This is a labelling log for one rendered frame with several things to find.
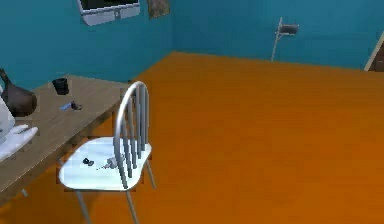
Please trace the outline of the small grey object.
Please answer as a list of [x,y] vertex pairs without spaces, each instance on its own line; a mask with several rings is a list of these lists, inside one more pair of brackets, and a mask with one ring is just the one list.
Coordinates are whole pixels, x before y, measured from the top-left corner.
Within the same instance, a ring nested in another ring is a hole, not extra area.
[[108,158],[106,164],[103,166],[104,169],[115,169],[118,167],[118,161],[115,157]]

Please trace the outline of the white metal chair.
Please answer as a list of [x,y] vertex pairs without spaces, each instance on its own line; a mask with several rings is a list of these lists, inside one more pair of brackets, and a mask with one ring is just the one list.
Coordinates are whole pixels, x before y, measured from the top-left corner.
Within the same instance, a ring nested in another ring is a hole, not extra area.
[[[84,192],[123,192],[134,224],[139,224],[130,190],[144,169],[150,169],[152,146],[149,142],[149,92],[145,83],[136,81],[125,92],[115,120],[114,135],[100,137],[81,145],[63,163],[59,180],[76,193],[87,224],[92,224]],[[104,169],[108,158],[115,157],[118,167]],[[83,163],[88,158],[92,166]]]

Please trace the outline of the wooden table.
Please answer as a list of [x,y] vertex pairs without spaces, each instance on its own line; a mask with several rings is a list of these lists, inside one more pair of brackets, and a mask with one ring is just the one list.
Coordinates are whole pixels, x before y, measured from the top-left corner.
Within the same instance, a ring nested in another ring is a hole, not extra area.
[[[0,162],[0,207],[111,117],[128,88],[126,83],[74,75],[69,75],[67,81],[69,93],[64,96],[56,94],[52,83],[36,88],[35,112],[16,120],[17,124],[37,127],[38,133]],[[71,102],[82,105],[82,110],[60,110]]]

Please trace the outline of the white framed television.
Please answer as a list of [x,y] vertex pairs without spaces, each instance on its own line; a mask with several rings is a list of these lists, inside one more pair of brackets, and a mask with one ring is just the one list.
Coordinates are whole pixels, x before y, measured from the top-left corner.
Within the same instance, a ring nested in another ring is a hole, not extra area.
[[140,14],[140,0],[76,0],[81,19],[95,26]]

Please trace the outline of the black cup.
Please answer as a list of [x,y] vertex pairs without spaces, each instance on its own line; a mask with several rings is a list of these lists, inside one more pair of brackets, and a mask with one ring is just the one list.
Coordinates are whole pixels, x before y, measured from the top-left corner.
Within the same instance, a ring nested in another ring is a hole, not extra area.
[[66,78],[58,78],[52,81],[55,91],[58,95],[67,95],[69,93],[68,81]]

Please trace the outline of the dark brown round vase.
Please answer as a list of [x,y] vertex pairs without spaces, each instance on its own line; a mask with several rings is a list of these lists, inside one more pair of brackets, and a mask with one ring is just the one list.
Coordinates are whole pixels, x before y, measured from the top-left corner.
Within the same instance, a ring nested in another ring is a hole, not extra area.
[[37,107],[37,97],[35,94],[13,84],[3,68],[0,68],[0,78],[5,84],[1,98],[11,114],[14,117],[31,115]]

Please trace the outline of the brown room door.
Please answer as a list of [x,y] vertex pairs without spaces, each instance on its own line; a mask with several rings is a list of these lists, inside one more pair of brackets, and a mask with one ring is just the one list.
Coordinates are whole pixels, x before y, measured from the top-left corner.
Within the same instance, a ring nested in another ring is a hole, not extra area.
[[384,72],[384,31],[380,34],[364,67],[365,71]]

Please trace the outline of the brown wall picture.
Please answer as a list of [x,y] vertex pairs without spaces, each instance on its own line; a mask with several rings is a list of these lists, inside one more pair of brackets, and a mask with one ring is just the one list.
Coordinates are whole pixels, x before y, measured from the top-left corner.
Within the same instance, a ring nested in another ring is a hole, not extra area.
[[147,0],[149,18],[158,18],[170,13],[169,0]]

